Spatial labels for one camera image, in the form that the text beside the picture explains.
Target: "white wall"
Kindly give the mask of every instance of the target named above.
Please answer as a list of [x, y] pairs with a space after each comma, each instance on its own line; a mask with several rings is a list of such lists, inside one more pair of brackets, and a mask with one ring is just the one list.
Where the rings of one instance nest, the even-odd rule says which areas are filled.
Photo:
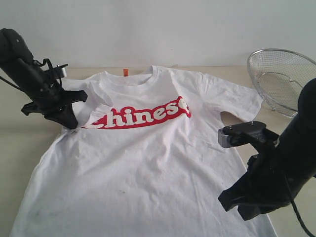
[[1, 0], [0, 28], [71, 67], [245, 65], [261, 48], [316, 60], [315, 0]]

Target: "white t-shirt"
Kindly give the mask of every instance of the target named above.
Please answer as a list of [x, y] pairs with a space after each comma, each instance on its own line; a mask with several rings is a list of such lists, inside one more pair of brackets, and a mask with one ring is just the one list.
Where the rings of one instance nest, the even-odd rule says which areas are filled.
[[12, 237], [275, 237], [267, 215], [243, 221], [218, 196], [245, 172], [218, 144], [220, 112], [253, 120], [255, 90], [152, 66], [64, 80], [84, 89], [79, 128], [63, 129], [34, 169]]

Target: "wire mesh basket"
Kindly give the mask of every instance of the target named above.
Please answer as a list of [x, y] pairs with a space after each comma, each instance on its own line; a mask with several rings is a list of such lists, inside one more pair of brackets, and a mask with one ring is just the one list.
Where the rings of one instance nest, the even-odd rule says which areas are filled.
[[274, 111], [290, 118], [297, 114], [302, 88], [316, 78], [316, 62], [283, 49], [262, 49], [247, 61], [248, 73], [261, 97]]

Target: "table surface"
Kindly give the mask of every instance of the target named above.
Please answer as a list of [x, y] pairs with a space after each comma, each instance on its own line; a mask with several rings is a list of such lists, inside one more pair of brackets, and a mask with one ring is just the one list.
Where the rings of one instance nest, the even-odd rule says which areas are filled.
[[[246, 67], [194, 67], [179, 68], [189, 71], [209, 73], [237, 84], [252, 87]], [[68, 78], [84, 79], [95, 73], [108, 71], [111, 74], [122, 75], [119, 68], [80, 68], [68, 69]], [[143, 69], [130, 69], [130, 75], [141, 73]], [[26, 117], [21, 108], [30, 99], [20, 91], [1, 82], [0, 86], [0, 237], [9, 236], [13, 221], [22, 201], [24, 191], [34, 167], [42, 154], [48, 149], [61, 126], [45, 120], [41, 115], [31, 114]], [[239, 123], [240, 120], [228, 113], [222, 113], [225, 125]], [[291, 119], [263, 104], [256, 120], [267, 124], [268, 129], [280, 134]], [[243, 162], [255, 154], [250, 145], [237, 148]], [[314, 216], [316, 205], [316, 180], [310, 180], [296, 197], [296, 203], [306, 226], [316, 233]], [[278, 209], [269, 214], [279, 237], [305, 236], [291, 206]]]

